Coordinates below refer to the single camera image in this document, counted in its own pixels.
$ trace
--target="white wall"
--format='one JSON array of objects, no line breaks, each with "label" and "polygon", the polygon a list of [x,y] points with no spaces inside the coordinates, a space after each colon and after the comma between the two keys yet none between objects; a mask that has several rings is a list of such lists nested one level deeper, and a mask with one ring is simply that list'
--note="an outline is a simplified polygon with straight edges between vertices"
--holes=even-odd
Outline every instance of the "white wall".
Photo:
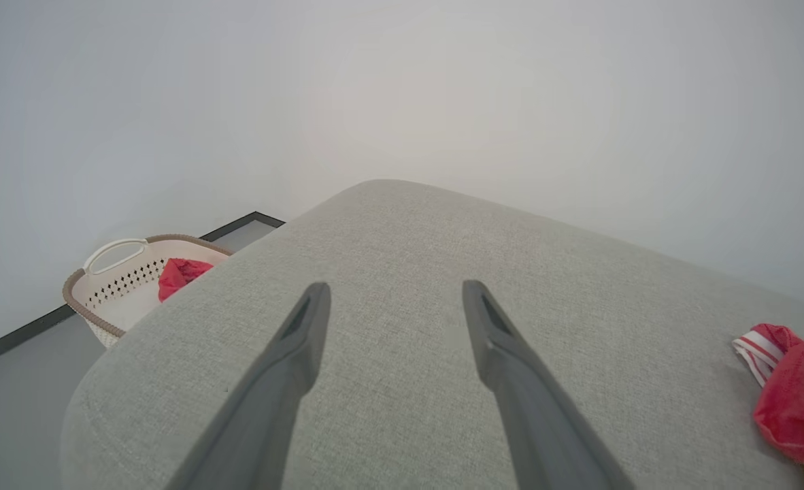
[{"label": "white wall", "polygon": [[804,301],[804,0],[0,0],[0,337],[107,240],[378,177]]}]

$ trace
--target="black baseboard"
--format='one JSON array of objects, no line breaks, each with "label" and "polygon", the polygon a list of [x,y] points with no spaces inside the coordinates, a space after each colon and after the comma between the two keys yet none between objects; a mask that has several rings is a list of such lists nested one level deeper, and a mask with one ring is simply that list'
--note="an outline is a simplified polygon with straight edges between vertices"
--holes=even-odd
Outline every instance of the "black baseboard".
[{"label": "black baseboard", "polygon": [[[271,227],[280,227],[284,224],[284,221],[277,220],[274,217],[267,216],[266,214],[254,212],[248,214],[247,216],[242,216],[241,218],[232,221],[232,223],[225,224],[224,226],[219,227],[219,229],[210,231],[209,233],[200,236],[200,238],[207,242],[214,242],[218,238],[227,235],[227,233],[234,232],[235,230],[240,229],[240,227],[243,227],[252,221],[260,221],[260,223],[269,225]],[[47,329],[57,325],[57,323],[63,322],[63,320],[68,319],[75,313],[75,310],[70,308],[69,305],[64,304],[62,307],[52,311],[51,313],[45,314],[44,316],[35,319],[33,322],[28,323],[28,325],[24,325],[22,328],[17,329],[17,331],[7,334],[5,337],[0,338],[0,355],[12,350],[13,348],[16,348],[21,344],[24,344],[24,342],[36,337],[42,332],[47,331]]]}]

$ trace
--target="gray fabric surface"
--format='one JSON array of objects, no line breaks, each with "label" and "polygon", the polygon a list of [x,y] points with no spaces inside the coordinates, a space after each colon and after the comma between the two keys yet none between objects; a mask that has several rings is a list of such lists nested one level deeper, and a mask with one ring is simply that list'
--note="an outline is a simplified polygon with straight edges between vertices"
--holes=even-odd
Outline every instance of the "gray fabric surface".
[{"label": "gray fabric surface", "polygon": [[643,488],[804,487],[750,418],[729,342],[804,336],[804,305],[553,220],[402,181],[340,193],[147,316],[91,369],[63,429],[67,488],[160,488],[280,326],[325,281],[333,312],[284,486],[515,485],[475,372],[461,282],[485,282]]}]

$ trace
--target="red cloth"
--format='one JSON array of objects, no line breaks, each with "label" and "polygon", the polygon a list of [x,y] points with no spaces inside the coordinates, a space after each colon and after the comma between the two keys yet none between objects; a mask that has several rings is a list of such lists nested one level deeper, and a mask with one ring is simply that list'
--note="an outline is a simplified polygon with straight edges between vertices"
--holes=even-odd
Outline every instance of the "red cloth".
[{"label": "red cloth", "polygon": [[166,301],[178,289],[184,288],[188,283],[197,277],[205,274],[205,271],[212,268],[210,263],[202,261],[189,261],[187,259],[170,259],[166,261],[163,272],[160,273],[160,291],[157,297],[160,303]]},{"label": "red cloth", "polygon": [[804,341],[782,326],[763,323],[753,331],[785,353],[775,359],[753,419],[772,446],[804,463]]}]

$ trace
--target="basket rim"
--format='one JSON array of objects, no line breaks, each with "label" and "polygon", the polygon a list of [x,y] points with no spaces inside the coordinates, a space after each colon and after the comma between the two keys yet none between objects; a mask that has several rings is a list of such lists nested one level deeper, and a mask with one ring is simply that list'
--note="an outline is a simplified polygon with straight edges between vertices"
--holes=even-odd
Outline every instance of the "basket rim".
[{"label": "basket rim", "polygon": [[[200,245],[201,247],[206,247],[216,252],[219,252],[224,255],[233,255],[230,250],[227,250],[222,247],[218,247],[211,242],[206,242],[201,238],[197,238],[196,236],[190,235],[154,235],[149,236],[145,239],[145,241],[149,243],[157,243],[157,242],[166,242],[166,241],[179,241],[179,242],[190,242],[194,245]],[[123,331],[122,329],[117,328],[115,325],[111,325],[111,323],[103,320],[93,311],[88,310],[88,307],[84,304],[79,303],[75,297],[73,297],[73,287],[76,285],[79,279],[81,279],[85,275],[84,269],[76,270],[76,272],[72,273],[72,275],[67,279],[66,282],[63,283],[63,301],[66,301],[66,304],[69,304],[69,307],[76,311],[76,313],[81,314],[85,320],[88,322],[94,323],[94,325],[98,326],[99,328],[103,329],[106,332],[109,332],[111,335],[117,338],[123,337],[123,335],[127,332]]]}]

